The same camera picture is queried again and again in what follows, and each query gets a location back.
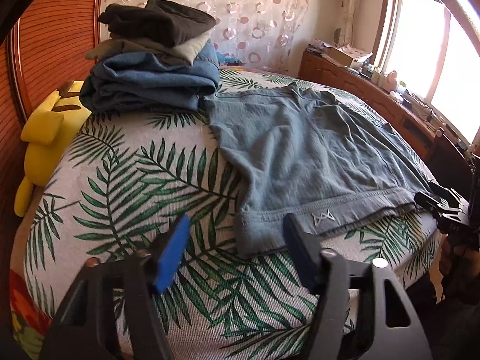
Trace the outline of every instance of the black folded clothing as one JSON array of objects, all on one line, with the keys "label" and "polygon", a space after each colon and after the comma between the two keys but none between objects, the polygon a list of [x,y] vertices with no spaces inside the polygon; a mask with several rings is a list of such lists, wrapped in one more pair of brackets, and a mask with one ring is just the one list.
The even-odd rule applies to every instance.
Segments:
[{"label": "black folded clothing", "polygon": [[175,47],[217,23],[208,13],[167,0],[148,0],[145,8],[110,4],[99,17],[109,31],[126,38],[150,38]]}]

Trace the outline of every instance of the bedspread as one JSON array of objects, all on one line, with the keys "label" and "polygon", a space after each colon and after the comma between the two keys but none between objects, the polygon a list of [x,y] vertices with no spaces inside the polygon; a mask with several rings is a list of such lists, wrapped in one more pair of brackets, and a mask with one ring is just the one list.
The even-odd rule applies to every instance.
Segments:
[{"label": "bedspread", "polygon": [[[219,90],[273,88],[292,81],[223,69]],[[295,81],[301,88],[328,90],[374,123],[386,123],[345,91]],[[413,150],[409,156],[432,179]],[[175,358],[276,359],[298,353],[316,298],[299,284],[286,251],[254,259],[238,256],[232,219],[243,186],[237,169],[219,153],[201,112],[91,116],[45,188],[26,242],[22,273],[41,326],[35,339],[45,333],[88,257],[122,259],[148,247],[170,220],[186,212],[191,239],[174,284],[154,300]],[[323,244],[351,260],[387,259],[408,287],[429,269],[439,240],[435,221],[421,212],[384,218]],[[22,280],[15,280],[21,287]],[[24,290],[17,293],[28,296]],[[349,305],[346,332],[355,326],[354,292]],[[13,311],[17,335],[35,329],[18,307]],[[115,292],[115,315],[122,349],[131,353],[121,291]]]}]

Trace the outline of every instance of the wooden desk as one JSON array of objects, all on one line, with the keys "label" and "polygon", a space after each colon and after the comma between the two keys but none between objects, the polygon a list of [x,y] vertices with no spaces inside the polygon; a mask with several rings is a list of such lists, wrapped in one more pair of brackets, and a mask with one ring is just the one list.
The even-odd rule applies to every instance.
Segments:
[{"label": "wooden desk", "polygon": [[427,156],[435,133],[417,115],[391,99],[386,91],[370,81],[306,51],[303,53],[298,78],[339,88],[361,98],[389,122],[422,159]]}]

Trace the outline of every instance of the person's hand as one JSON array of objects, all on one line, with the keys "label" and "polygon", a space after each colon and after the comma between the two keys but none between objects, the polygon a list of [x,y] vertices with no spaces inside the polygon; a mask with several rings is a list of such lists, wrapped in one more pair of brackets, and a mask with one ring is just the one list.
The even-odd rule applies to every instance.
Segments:
[{"label": "person's hand", "polygon": [[[454,258],[460,258],[452,272]],[[477,304],[480,299],[480,252],[465,245],[452,247],[448,238],[443,240],[439,263],[440,273],[448,281],[442,280],[445,296],[458,298],[462,302]]]},{"label": "person's hand", "polygon": [[462,257],[466,260],[465,263],[461,264],[462,271],[458,272],[466,280],[473,280],[480,274],[480,252],[470,249],[465,245],[452,247],[447,237],[442,243],[442,253],[439,263],[440,273],[443,276],[448,276],[450,273],[454,256]]}]

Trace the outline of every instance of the folded clothes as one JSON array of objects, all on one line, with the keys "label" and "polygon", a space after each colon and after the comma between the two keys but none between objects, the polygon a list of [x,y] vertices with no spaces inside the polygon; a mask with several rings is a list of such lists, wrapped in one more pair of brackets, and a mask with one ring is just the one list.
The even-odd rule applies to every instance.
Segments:
[{"label": "folded clothes", "polygon": [[284,215],[319,240],[415,209],[430,193],[407,143],[329,92],[284,88],[205,98],[225,159],[248,182],[234,218],[242,257],[285,246]]},{"label": "folded clothes", "polygon": [[161,43],[148,38],[124,39],[112,34],[113,39],[100,42],[94,49],[87,51],[86,59],[104,59],[117,54],[146,51],[168,65],[189,65],[194,63],[195,57],[207,43],[210,35],[207,32],[196,38],[191,38],[185,43],[174,48],[168,48]]},{"label": "folded clothes", "polygon": [[132,111],[172,105],[198,109],[198,96],[218,87],[217,54],[208,41],[191,67],[166,66],[151,52],[126,52],[99,61],[80,91],[92,112]]},{"label": "folded clothes", "polygon": [[148,0],[145,8],[110,4],[99,17],[109,31],[125,38],[148,38],[172,48],[216,25],[201,10],[167,0]]}]

